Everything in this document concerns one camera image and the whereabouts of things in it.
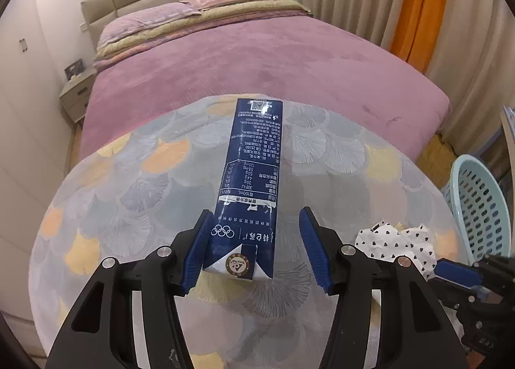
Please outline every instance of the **blue carton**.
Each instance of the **blue carton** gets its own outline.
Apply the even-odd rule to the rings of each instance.
[[[249,280],[274,275],[282,119],[282,101],[236,103],[207,272]]]

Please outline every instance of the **round brown logo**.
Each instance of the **round brown logo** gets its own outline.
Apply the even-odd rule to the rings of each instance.
[[[243,276],[249,268],[249,260],[241,253],[231,254],[226,260],[226,269],[233,276]]]

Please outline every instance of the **nightstand drawer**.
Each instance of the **nightstand drawer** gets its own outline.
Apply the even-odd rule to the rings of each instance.
[[[63,106],[67,109],[71,108],[76,105],[83,97],[89,97],[94,82],[95,77],[91,76],[68,90],[63,96],[61,96],[61,103]]]
[[[81,99],[75,105],[71,107],[65,106],[65,109],[68,112],[68,115],[70,116],[71,120],[74,122],[78,122],[86,114],[88,104],[89,94],[81,97]]]

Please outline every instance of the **nightstand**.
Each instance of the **nightstand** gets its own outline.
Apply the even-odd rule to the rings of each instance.
[[[86,115],[89,103],[89,95],[95,82],[96,70],[88,68],[83,73],[71,79],[63,88],[59,98],[75,123],[79,122]]]

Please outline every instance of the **mattress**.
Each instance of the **mattress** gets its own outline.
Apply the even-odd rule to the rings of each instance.
[[[202,97],[239,93],[333,110],[413,160],[450,106],[414,68],[327,23],[308,16],[239,21],[163,42],[100,72],[81,157]]]

